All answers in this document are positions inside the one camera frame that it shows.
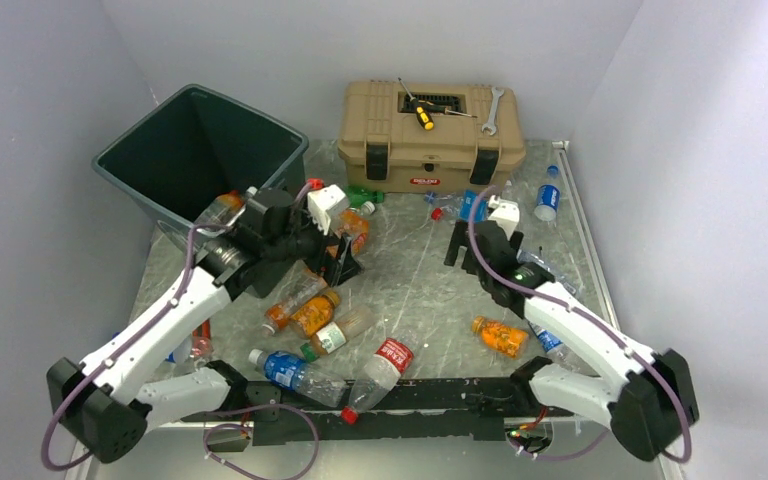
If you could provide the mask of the crushed Pepsi bottle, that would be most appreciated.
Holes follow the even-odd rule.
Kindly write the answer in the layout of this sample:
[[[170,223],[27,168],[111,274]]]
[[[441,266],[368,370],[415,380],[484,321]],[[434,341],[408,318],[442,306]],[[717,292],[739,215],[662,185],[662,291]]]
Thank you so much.
[[[529,322],[533,333],[544,350],[545,355],[553,362],[562,367],[578,372],[578,367],[574,353],[555,335],[545,328]]]

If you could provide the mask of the large orange label bottle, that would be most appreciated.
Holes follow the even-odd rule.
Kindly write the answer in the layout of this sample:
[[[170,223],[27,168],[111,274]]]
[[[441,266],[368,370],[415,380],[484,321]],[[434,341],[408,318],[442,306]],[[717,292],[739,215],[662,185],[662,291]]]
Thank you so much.
[[[257,187],[250,186],[245,191],[220,194],[202,211],[195,224],[232,226],[242,214],[247,200],[257,192]]]

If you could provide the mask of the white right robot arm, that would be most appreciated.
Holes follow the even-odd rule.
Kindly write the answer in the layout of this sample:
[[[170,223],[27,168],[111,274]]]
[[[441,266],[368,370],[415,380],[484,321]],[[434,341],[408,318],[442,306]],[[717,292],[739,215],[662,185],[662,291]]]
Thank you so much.
[[[489,220],[457,222],[446,265],[466,251],[463,269],[494,302],[546,329],[583,364],[581,373],[555,360],[530,360],[511,376],[511,401],[534,415],[566,410],[605,427],[633,457],[652,461],[677,440],[692,451],[690,428],[700,418],[687,360],[628,337],[585,307],[540,262],[518,249],[522,235]]]

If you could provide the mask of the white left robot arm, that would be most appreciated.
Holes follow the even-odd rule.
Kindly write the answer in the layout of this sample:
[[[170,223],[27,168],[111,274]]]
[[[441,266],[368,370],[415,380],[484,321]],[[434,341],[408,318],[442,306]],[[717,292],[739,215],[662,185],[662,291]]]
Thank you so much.
[[[348,206],[336,185],[297,194],[253,187],[237,208],[212,205],[188,232],[176,282],[105,345],[49,368],[51,425],[71,433],[87,457],[111,463],[164,423],[202,412],[239,417],[250,404],[248,382],[228,363],[164,382],[153,380],[155,369],[239,296],[267,296],[296,262],[329,286],[358,274],[351,236],[335,227]]]

